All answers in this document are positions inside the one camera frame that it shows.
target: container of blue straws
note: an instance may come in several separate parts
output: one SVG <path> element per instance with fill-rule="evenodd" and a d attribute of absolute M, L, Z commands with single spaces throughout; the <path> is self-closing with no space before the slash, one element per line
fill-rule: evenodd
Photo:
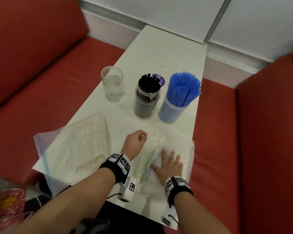
<path fill-rule="evenodd" d="M 201 82 L 189 72 L 175 73 L 169 80 L 164 102 L 158 113 L 168 124 L 176 122 L 190 103 L 201 94 Z"/>

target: red seat cushion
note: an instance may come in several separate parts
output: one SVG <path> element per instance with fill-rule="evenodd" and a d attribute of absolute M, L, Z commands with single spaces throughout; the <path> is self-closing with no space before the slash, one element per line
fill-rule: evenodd
<path fill-rule="evenodd" d="M 246 234 L 293 233 L 293 54 L 238 85 Z"/>
<path fill-rule="evenodd" d="M 77 0 L 0 0 L 0 104 L 87 33 Z"/>
<path fill-rule="evenodd" d="M 39 173 L 33 136 L 53 131 L 71 117 L 124 50 L 86 38 L 0 108 L 0 177 L 31 185 Z"/>
<path fill-rule="evenodd" d="M 236 90 L 203 79 L 193 133 L 189 185 L 232 234 L 240 233 Z M 165 228 L 166 233 L 175 233 Z"/>

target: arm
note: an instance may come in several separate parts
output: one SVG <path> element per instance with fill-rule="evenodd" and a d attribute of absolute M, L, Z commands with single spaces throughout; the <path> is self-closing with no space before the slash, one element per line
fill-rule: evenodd
<path fill-rule="evenodd" d="M 160 182 L 164 185 L 169 177 L 181 176 L 183 163 L 180 163 L 180 155 L 174 161 L 174 152 L 169 160 L 166 159 L 166 151 L 162 152 L 162 168 L 151 165 L 158 175 Z M 180 192 L 174 198 L 174 204 L 179 219 L 179 224 L 184 234 L 230 234 L 210 212 L 208 212 L 195 198 L 188 192 Z"/>
<path fill-rule="evenodd" d="M 121 153 L 133 160 L 146 140 L 147 134 L 144 131 L 129 134 Z M 108 168 L 101 168 L 57 195 L 14 229 L 12 234 L 69 233 L 83 218 L 97 216 L 114 184 L 114 173 Z"/>

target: purple round sticker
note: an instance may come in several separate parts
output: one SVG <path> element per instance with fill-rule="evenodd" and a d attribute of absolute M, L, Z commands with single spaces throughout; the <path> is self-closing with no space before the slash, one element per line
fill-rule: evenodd
<path fill-rule="evenodd" d="M 159 75 L 159 74 L 153 74 L 152 77 L 156 77 L 156 78 L 159 78 L 160 79 L 160 86 L 164 86 L 165 84 L 165 79 L 163 76 Z"/>

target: table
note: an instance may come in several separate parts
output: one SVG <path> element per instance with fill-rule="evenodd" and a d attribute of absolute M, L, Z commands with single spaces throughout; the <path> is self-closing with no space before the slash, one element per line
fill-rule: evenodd
<path fill-rule="evenodd" d="M 113 151 L 121 149 L 125 136 L 132 133 L 132 129 L 137 126 L 142 130 L 148 130 L 149 127 L 171 128 L 178 131 L 185 138 L 192 140 L 199 97 L 189 105 L 187 110 L 181 114 L 174 124 L 163 123 L 157 113 L 164 100 L 169 78 L 172 74 L 188 71 L 195 74 L 199 80 L 202 80 L 206 51 L 206 44 L 202 45 L 158 28 L 146 26 L 117 63 L 115 63 L 115 66 L 119 67 L 124 73 L 124 98 L 117 103 L 107 101 L 104 95 L 103 83 L 100 82 L 68 124 L 80 121 L 102 110 L 113 111 L 113 114 L 108 115 L 108 117 L 121 117 L 122 120 L 127 120 L 126 125 L 109 127 L 110 133 L 113 130 L 113 132 L 117 132 L 123 138 L 122 141 L 114 141 L 112 143 Z M 166 83 L 161 89 L 161 97 L 153 117 L 141 120 L 134 115 L 132 109 L 133 94 L 138 79 L 141 75 L 147 73 L 163 76 Z M 33 169 L 45 173 L 41 159 L 34 165 Z M 118 190 L 119 185 L 116 184 L 110 195 L 118 193 Z M 124 203 L 116 197 L 110 198 L 109 201 L 162 223 L 160 216 L 166 206 L 165 200 L 147 200 L 144 196 L 135 194 L 133 200 L 129 203 Z"/>

